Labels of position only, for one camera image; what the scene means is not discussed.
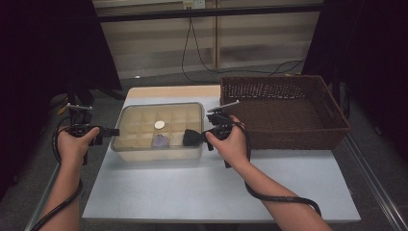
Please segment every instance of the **right hand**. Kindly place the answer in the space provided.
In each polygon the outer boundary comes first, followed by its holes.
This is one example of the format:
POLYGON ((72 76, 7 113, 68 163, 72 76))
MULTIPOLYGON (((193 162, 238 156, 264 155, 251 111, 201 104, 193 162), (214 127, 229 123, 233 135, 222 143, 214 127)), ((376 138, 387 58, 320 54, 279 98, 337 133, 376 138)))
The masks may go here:
MULTIPOLYGON (((240 122, 233 115, 230 115, 230 118, 234 122, 240 122)), ((231 134, 224 141, 217 139, 211 132, 206 132, 205 136, 208 142, 218 150, 221 157, 228 162, 231 167, 249 163, 246 158, 245 135, 236 125, 232 127, 231 134)))

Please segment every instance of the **floor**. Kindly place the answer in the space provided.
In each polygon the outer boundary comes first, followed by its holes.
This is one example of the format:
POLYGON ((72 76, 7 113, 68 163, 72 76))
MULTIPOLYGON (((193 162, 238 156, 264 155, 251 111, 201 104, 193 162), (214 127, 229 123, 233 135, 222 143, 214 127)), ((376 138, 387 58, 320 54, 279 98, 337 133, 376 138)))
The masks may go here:
MULTIPOLYGON (((251 66, 248 69, 274 69, 275 66, 251 66)), ((183 74, 170 74, 165 76, 152 76, 139 79, 121 80, 124 91, 132 87, 147 86, 170 86, 170 85, 200 85, 216 81, 220 75, 208 71, 189 72, 188 75, 195 81, 186 80, 183 74)), ((236 73, 236 75, 259 75, 259 73, 236 73)), ((123 105, 123 101, 112 99, 100 91, 93 91, 95 103, 92 123, 106 127, 115 127, 115 123, 123 105)), ((50 110, 48 123, 38 146, 26 161, 26 166, 18 174, 18 183, 9 188, 7 194, 0 202, 0 229, 1 230, 24 230, 33 215, 41 198, 48 180, 56 166, 50 146, 51 134, 61 117, 56 115, 56 109, 50 110)), ((381 186, 388 193, 396 205, 403 220, 408 218, 408 164, 395 153, 392 143, 387 137, 379 136, 374 129, 370 118, 365 114, 357 102, 351 99, 351 111, 349 117, 351 135, 361 150, 362 158, 367 160, 370 169, 377 177, 381 186)), ((94 146, 89 153, 89 164, 83 167, 82 179, 85 190, 81 198, 81 211, 84 210, 87 198, 97 176, 98 169, 104 158, 109 140, 104 140, 103 145, 94 146)), ((378 198, 374 196, 368 187, 364 174, 355 166, 355 160, 350 155, 346 142, 342 142, 333 150, 336 160, 344 175, 344 179, 350 188, 350 193, 362 220, 355 223, 330 224, 335 230, 406 230, 406 227, 395 229, 392 227, 382 208, 378 205, 378 198)), ((81 220, 82 230, 279 230, 273 224, 162 224, 162 223, 89 223, 81 220)))

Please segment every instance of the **plastic bin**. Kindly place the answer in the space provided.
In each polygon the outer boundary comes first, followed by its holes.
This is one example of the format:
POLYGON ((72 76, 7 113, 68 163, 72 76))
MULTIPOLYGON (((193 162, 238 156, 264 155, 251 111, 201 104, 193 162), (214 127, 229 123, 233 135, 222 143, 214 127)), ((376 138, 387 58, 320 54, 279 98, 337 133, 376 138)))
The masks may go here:
POLYGON ((194 159, 201 156, 201 144, 184 146, 186 129, 202 133, 203 107, 199 103, 135 105, 122 110, 116 127, 120 136, 111 148, 126 162, 194 159), (157 136, 168 146, 155 146, 157 136))

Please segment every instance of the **woven basket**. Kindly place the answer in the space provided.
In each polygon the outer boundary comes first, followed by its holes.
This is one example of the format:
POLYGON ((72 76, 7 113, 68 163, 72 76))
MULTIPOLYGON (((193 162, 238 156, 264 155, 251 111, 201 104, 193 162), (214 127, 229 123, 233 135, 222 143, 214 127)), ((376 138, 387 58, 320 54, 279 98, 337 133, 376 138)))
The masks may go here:
POLYGON ((334 149, 350 131, 319 76, 224 77, 221 105, 245 124, 253 149, 334 149))

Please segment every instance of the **wall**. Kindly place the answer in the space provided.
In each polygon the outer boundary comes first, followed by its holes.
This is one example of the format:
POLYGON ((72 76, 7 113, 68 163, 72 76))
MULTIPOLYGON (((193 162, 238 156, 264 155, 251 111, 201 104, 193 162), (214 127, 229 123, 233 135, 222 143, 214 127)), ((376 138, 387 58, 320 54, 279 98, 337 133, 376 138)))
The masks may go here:
MULTIPOLYGON (((207 0, 206 8, 320 3, 322 0, 207 0)), ((99 15, 182 10, 174 0, 93 0, 99 15)), ((319 13, 277 13, 193 18, 199 51, 209 68, 280 64, 306 57, 319 13)), ((103 23, 119 78, 181 72, 187 18, 103 23)), ((184 67, 203 70, 192 31, 184 67)))

